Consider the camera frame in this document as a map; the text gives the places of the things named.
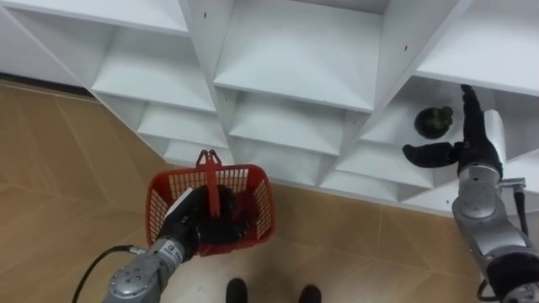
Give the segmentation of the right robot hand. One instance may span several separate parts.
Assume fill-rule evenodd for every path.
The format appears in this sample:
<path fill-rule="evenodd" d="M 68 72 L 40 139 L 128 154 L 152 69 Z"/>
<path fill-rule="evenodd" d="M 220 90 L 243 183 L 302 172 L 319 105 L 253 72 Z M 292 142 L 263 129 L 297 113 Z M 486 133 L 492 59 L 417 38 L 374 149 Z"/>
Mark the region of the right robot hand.
<path fill-rule="evenodd" d="M 468 166 L 482 164 L 493 168 L 503 177 L 503 164 L 494 144 L 487 136 L 485 113 L 472 86 L 460 85 L 463 102 L 463 140 L 456 143 L 440 142 L 422 146 L 406 144 L 405 158 L 416 167 L 438 168 L 457 164 L 457 174 Z"/>

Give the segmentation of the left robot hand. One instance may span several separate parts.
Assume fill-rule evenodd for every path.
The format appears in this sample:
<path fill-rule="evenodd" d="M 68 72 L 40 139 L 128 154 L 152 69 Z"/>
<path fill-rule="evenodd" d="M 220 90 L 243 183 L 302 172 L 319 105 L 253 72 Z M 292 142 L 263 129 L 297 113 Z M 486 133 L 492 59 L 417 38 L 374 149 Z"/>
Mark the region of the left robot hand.
<path fill-rule="evenodd" d="M 209 189 L 206 185 L 193 189 L 166 217 L 159 231 L 160 237 L 172 237 L 183 248 L 183 261 L 190 260 L 200 246 L 224 246 L 239 242 L 253 228 L 253 222 L 244 211 L 237 210 L 235 194 L 230 188 L 218 185 L 220 215 L 209 211 Z"/>

